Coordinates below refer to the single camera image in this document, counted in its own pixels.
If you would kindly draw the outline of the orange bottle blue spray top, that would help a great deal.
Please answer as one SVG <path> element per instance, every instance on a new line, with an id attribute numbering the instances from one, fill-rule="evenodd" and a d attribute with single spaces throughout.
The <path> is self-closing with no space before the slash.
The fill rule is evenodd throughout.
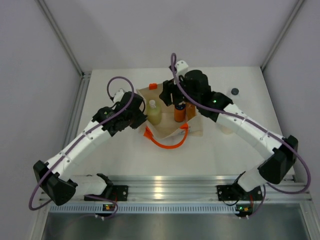
<path id="1" fill-rule="evenodd" d="M 174 106 L 174 120 L 178 123 L 184 122 L 186 118 L 186 104 L 176 104 Z"/>

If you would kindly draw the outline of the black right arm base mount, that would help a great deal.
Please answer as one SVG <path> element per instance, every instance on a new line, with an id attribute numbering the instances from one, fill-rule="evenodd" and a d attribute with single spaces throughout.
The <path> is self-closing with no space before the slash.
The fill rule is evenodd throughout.
<path id="1" fill-rule="evenodd" d="M 216 193 L 220 202 L 261 201 L 263 199 L 263 192 L 260 186 L 246 192 L 233 184 L 223 184 L 216 186 Z"/>

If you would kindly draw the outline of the white square bottle black cap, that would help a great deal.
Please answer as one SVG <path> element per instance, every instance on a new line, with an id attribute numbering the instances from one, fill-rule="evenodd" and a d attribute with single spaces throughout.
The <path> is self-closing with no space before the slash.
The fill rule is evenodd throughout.
<path id="1" fill-rule="evenodd" d="M 241 99 L 240 90 L 236 87 L 228 89 L 225 95 L 233 102 L 237 102 Z"/>

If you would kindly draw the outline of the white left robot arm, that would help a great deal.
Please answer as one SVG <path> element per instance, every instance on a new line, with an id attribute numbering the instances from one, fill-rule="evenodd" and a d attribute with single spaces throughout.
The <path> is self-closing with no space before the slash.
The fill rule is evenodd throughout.
<path id="1" fill-rule="evenodd" d="M 112 101 L 114 106 L 100 108 L 67 147 L 46 162 L 39 160 L 33 165 L 37 183 L 57 206 L 75 197 L 84 197 L 88 201 L 90 195 L 102 200 L 112 196 L 113 183 L 106 175 L 74 175 L 80 163 L 96 147 L 127 127 L 137 129 L 147 120 L 140 109 L 146 105 L 142 96 L 121 89 Z"/>

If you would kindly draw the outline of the cream cylindrical bottle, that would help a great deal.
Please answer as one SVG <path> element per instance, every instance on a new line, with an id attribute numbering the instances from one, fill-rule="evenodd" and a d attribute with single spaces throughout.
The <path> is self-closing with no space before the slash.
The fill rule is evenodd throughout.
<path id="1" fill-rule="evenodd" d="M 221 131 L 226 135 L 230 135 L 234 132 L 232 129 L 225 127 L 223 125 L 220 128 L 221 128 Z"/>

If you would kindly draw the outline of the green pump lotion bottle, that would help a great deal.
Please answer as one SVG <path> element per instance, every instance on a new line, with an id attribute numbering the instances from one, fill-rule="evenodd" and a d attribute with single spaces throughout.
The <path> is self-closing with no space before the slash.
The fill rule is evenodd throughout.
<path id="1" fill-rule="evenodd" d="M 162 110 L 160 104 L 156 100 L 150 99 L 147 103 L 146 114 L 148 116 L 148 121 L 152 125 L 158 125 L 162 120 Z"/>

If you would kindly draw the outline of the beige canvas bag orange handles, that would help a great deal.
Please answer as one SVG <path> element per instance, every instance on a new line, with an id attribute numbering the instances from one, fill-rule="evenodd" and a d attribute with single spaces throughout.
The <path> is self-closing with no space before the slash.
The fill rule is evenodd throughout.
<path id="1" fill-rule="evenodd" d="M 182 122 L 177 122 L 174 119 L 173 105 L 166 106 L 160 99 L 163 87 L 161 84 L 151 83 L 146 88 L 137 89 L 136 92 L 144 98 L 146 106 L 149 106 L 149 101 L 154 100 L 161 110 L 161 121 L 157 125 L 153 125 L 150 121 L 146 121 L 139 127 L 139 132 L 143 136 L 151 140 L 155 145 L 163 149 L 176 149 L 183 145 L 185 140 L 190 137 L 203 136 L 203 120 L 199 113 L 191 119 L 185 119 Z M 172 140 L 174 137 L 183 136 L 182 140 L 176 144 L 164 144 L 164 140 Z"/>

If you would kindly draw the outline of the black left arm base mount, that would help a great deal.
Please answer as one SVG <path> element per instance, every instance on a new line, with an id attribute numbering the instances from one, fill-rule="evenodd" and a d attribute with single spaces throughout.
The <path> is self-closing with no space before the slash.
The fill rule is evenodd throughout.
<path id="1" fill-rule="evenodd" d="M 90 194 L 84 196 L 84 201 L 113 201 L 126 202 L 128 200 L 129 186 L 128 185 L 110 185 L 99 194 Z"/>

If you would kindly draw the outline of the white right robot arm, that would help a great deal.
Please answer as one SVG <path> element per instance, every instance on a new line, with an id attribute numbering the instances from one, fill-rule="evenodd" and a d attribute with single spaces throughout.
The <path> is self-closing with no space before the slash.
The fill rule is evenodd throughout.
<path id="1" fill-rule="evenodd" d="M 262 163 L 241 173 L 232 185 L 233 194 L 244 199 L 253 189 L 266 183 L 279 184 L 296 163 L 292 152 L 298 148 L 294 136 L 287 138 L 258 128 L 227 95 L 211 89 L 208 77 L 201 70 L 191 70 L 162 83 L 159 98 L 166 106 L 192 103 L 198 112 L 213 122 L 230 129 L 251 145 L 262 157 Z"/>

